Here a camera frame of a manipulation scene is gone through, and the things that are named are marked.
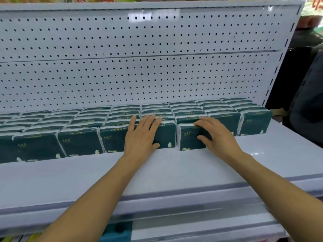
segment left hand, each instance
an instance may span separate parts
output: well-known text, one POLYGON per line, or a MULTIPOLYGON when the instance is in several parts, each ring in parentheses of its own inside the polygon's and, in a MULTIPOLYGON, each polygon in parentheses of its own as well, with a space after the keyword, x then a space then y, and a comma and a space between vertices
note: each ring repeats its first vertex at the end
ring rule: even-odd
POLYGON ((142 118, 135 129, 136 116, 133 115, 129 123, 124 144, 124 154, 120 160, 126 161, 128 165, 134 165, 139 169, 150 157, 150 155, 160 147, 159 143, 154 143, 155 133, 162 121, 162 118, 155 115, 146 115, 142 118))

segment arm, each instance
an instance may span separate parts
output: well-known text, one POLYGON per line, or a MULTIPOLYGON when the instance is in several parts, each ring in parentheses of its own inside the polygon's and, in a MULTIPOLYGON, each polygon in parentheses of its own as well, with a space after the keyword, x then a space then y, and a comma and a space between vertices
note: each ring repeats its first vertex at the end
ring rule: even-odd
POLYGON ((198 139, 249 183, 295 242, 323 241, 321 201, 244 153, 218 120, 200 117, 195 124, 212 136, 212 141, 204 136, 198 139))
POLYGON ((152 124, 154 119, 154 115, 145 116, 134 129, 136 117, 131 118, 123 156, 45 230, 38 242, 97 242, 100 239, 124 189, 160 146, 152 144, 161 122, 158 118, 152 124))

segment forearm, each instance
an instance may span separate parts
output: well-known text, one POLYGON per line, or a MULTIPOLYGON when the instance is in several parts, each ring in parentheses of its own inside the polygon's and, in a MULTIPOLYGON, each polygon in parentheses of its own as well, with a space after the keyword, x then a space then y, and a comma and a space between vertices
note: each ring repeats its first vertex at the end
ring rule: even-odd
POLYGON ((295 242, 323 241, 323 203, 245 154, 227 163, 264 201, 295 242))
POLYGON ((38 242, 97 242, 124 189, 137 171, 136 167, 122 162, 120 159, 52 223, 38 242))

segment pegboard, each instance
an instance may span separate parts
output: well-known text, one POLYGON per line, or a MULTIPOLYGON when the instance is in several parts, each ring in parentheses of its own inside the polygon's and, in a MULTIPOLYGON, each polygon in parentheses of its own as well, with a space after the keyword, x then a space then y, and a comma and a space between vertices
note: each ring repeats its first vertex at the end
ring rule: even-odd
POLYGON ((0 12, 0 62, 284 48, 297 6, 0 12))
POLYGON ((262 104, 278 52, 1 63, 2 108, 244 96, 262 104))
POLYGON ((263 105, 301 0, 184 7, 190 4, 117 3, 102 9, 93 3, 82 10, 71 4, 76 8, 68 11, 51 10, 59 4, 21 4, 6 12, 0 7, 1 109, 235 95, 263 105))

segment hand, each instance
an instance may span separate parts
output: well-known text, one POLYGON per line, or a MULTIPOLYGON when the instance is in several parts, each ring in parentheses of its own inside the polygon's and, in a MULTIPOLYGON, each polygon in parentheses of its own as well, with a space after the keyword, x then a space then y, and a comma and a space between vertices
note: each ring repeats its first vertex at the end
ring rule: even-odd
POLYGON ((162 118, 159 117, 154 122, 155 118, 155 115, 146 115, 135 129, 136 116, 132 116, 126 134, 124 154, 121 158, 122 161, 127 162, 127 165, 133 164, 133 167, 139 169, 149 156, 160 147, 159 143, 152 144, 156 130, 162 121, 162 118))
POLYGON ((237 160, 246 154, 241 150, 232 133, 217 119, 205 116, 201 116, 199 119, 195 125, 207 130, 212 141, 202 135, 197 138, 221 160, 224 162, 237 160))

